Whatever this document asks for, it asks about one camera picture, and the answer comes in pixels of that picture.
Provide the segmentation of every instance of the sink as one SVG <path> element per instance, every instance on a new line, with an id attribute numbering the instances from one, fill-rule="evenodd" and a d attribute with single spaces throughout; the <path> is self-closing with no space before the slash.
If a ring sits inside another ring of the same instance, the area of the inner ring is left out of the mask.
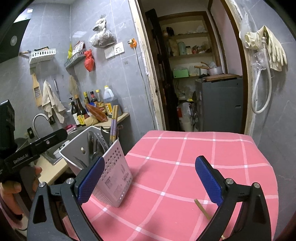
<path id="1" fill-rule="evenodd" d="M 55 165 L 57 164 L 63 157 L 56 158 L 54 155 L 54 152 L 59 149 L 61 145 L 63 145 L 66 141 L 71 141 L 74 137 L 79 135 L 81 132 L 84 131 L 85 128 L 79 128 L 79 129 L 74 129 L 70 134 L 68 134 L 68 137 L 66 140 L 62 141 L 61 143 L 53 146 L 52 148 L 49 148 L 46 152 L 42 153 L 41 155 L 45 157 L 50 164 Z"/>

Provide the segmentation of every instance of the saucepan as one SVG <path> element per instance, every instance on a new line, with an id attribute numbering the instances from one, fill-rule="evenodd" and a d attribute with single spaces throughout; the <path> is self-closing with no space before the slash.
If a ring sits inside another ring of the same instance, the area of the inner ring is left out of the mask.
<path id="1" fill-rule="evenodd" d="M 195 65 L 194 67 L 198 68 L 198 69 L 207 69 L 210 76 L 217 75 L 217 74 L 223 74 L 222 66 L 217 66 L 217 67 L 211 68 L 207 63 L 205 63 L 205 62 L 201 62 L 201 63 L 205 64 L 206 66 L 196 66 Z"/>

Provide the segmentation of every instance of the white shower hose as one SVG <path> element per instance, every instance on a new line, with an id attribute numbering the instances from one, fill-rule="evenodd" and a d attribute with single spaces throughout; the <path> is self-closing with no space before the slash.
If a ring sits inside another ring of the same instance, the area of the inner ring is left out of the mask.
<path id="1" fill-rule="evenodd" d="M 261 69 L 259 69 L 258 74 L 257 74 L 257 78 L 256 78 L 256 82 L 255 82 L 255 86 L 254 86 L 254 90 L 253 90 L 253 94 L 252 94 L 252 103 L 251 103 L 252 110 L 255 114 L 260 114 L 261 112 L 263 112 L 266 109 L 266 107 L 269 104 L 270 97 L 271 97 L 271 74 L 270 74 L 270 68 L 269 68 L 268 59 L 267 59 L 267 53 L 266 53 L 266 43 L 263 43 L 263 52 L 264 52 L 265 62 L 267 64 L 267 73 L 268 73 L 268 78 L 269 78 L 269 92 L 268 92 L 268 97 L 267 97 L 266 103 L 263 106 L 263 108 L 261 110 L 256 110 L 256 108 L 255 108 L 255 94 L 256 94 L 256 90 L 258 87 L 259 78 L 260 78 L 260 74 L 261 74 Z"/>

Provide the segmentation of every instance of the black range hood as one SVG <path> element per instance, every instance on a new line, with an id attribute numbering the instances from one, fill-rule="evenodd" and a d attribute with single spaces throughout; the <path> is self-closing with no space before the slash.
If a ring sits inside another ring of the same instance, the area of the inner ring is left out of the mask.
<path id="1" fill-rule="evenodd" d="M 14 21 L 0 44 L 0 63 L 19 55 L 20 44 L 32 16 L 32 8 L 27 8 Z"/>

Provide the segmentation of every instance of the faucet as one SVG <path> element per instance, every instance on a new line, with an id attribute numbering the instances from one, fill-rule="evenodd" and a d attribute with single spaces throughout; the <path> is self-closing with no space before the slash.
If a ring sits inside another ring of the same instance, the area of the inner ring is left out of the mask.
<path id="1" fill-rule="evenodd" d="M 39 139 L 39 136 L 38 136 L 38 133 L 37 133 L 37 130 L 36 130 L 36 127 L 35 127 L 35 121 L 36 121 L 36 118 L 38 116 L 43 116 L 47 121 L 49 121 L 49 118 L 43 113 L 39 113 L 39 114 L 35 115 L 34 118 L 33 118 L 33 131 L 35 132 L 37 138 Z"/>

